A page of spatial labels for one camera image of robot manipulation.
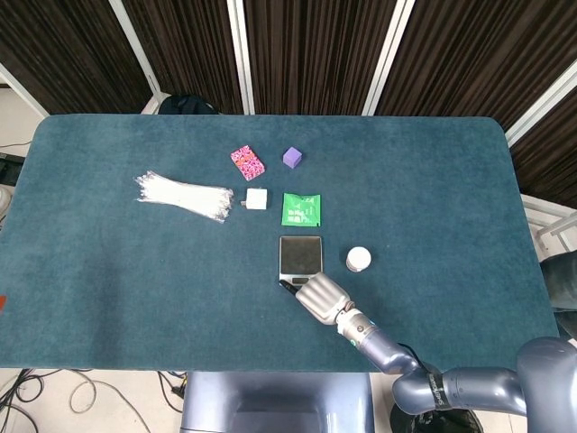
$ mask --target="floor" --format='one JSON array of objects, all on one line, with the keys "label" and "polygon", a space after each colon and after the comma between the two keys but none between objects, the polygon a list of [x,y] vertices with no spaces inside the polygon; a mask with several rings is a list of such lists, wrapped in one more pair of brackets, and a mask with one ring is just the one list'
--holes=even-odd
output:
[{"label": "floor", "polygon": [[[0,89],[0,146],[11,143],[23,143],[32,139],[33,132],[41,118],[32,111],[12,90]],[[15,146],[2,149],[2,152],[25,156],[28,146]],[[535,238],[538,227],[531,226],[532,236]],[[573,244],[577,245],[577,230],[575,230]],[[542,260],[549,255],[564,251],[559,241],[551,236],[545,236],[543,243],[536,244],[536,251]],[[0,384],[12,383],[18,374],[18,369],[0,369]],[[37,373],[50,371],[38,370]],[[30,403],[21,403],[38,424],[41,433],[86,433],[102,431],[122,431],[126,433],[140,433],[150,431],[154,433],[177,432],[180,425],[180,414],[172,410],[165,402],[159,377],[155,372],[137,371],[90,371],[85,373],[96,387],[96,395],[92,386],[78,373],[61,371],[46,377],[44,390],[38,400]],[[168,376],[174,385],[180,385],[176,377]],[[373,402],[377,414],[376,424],[378,433],[388,433],[389,410],[393,403],[391,384],[394,376],[372,374]],[[136,412],[129,404],[123,401],[109,385],[113,385],[124,398],[140,412],[147,427],[139,420]],[[28,382],[23,386],[22,396],[31,399],[38,393],[39,384]],[[177,408],[181,408],[182,400],[168,391],[168,399]],[[85,413],[74,413],[88,409]],[[493,412],[476,412],[485,433],[525,433],[526,420],[523,417]],[[19,413],[10,415],[7,432],[33,432],[31,422]]]}]

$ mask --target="black bag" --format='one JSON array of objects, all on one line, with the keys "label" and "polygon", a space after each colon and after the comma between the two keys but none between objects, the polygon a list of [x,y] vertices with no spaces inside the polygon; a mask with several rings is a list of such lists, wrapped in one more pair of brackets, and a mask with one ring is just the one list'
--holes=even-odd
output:
[{"label": "black bag", "polygon": [[160,105],[159,115],[217,115],[218,112],[202,97],[187,95],[167,97]]}]

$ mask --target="purple cube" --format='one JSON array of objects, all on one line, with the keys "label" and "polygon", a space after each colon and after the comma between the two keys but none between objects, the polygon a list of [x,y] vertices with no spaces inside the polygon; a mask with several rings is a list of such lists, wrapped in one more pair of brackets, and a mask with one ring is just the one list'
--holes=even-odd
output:
[{"label": "purple cube", "polygon": [[287,164],[291,169],[298,166],[298,163],[303,158],[303,154],[299,152],[294,147],[288,149],[284,155],[282,155],[282,161]]}]

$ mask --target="bundle of white cable ties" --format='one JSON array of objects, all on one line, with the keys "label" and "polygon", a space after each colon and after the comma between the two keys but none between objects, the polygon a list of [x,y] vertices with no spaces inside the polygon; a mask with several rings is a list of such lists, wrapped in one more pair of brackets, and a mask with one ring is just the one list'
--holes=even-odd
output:
[{"label": "bundle of white cable ties", "polygon": [[147,171],[136,182],[142,188],[138,201],[182,207],[219,223],[226,220],[233,204],[231,189],[176,182],[154,171]]}]

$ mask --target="pink box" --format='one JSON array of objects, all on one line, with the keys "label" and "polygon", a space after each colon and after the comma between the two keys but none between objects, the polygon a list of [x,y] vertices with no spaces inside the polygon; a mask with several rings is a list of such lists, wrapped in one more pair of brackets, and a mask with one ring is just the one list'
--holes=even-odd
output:
[{"label": "pink box", "polygon": [[252,180],[264,173],[264,165],[249,146],[234,151],[231,153],[231,158],[247,180]]}]

